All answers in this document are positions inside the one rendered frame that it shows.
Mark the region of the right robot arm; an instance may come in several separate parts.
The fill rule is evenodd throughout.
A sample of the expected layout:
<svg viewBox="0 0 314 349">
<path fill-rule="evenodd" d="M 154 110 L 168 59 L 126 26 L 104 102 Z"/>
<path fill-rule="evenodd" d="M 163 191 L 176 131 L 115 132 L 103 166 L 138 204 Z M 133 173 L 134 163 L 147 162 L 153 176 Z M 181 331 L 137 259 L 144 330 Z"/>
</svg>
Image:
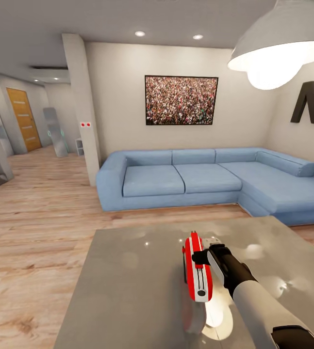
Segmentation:
<svg viewBox="0 0 314 349">
<path fill-rule="evenodd" d="M 202 238 L 201 238 L 202 239 Z M 314 349 L 314 334 L 276 301 L 218 238 L 204 238 L 192 260 L 211 265 L 228 289 L 256 349 Z"/>
</svg>

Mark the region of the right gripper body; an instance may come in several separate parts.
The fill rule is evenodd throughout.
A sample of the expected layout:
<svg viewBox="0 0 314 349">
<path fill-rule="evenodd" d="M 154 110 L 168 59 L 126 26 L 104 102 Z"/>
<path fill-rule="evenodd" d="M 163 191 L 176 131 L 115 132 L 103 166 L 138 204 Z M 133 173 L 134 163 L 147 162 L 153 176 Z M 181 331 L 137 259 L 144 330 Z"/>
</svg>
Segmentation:
<svg viewBox="0 0 314 349">
<path fill-rule="evenodd" d="M 194 252 L 194 258 L 195 258 L 195 263 L 198 264 L 206 264 L 209 265 L 210 263 L 207 262 L 205 254 L 209 249 L 206 249 L 204 251 L 197 251 Z"/>
</svg>

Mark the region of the radio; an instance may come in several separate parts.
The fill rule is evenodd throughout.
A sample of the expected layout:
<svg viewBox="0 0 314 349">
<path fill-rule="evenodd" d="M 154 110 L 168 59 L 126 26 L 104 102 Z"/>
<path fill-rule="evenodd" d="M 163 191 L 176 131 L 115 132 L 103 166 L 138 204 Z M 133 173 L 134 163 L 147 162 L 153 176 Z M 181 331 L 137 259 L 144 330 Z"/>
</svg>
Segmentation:
<svg viewBox="0 0 314 349">
<path fill-rule="evenodd" d="M 213 295 L 213 281 L 210 266 L 206 264 L 196 264 L 192 260 L 194 252 L 203 251 L 202 239 L 196 232 L 191 233 L 185 241 L 183 271 L 184 282 L 188 284 L 190 297 L 196 302 L 209 302 Z"/>
</svg>

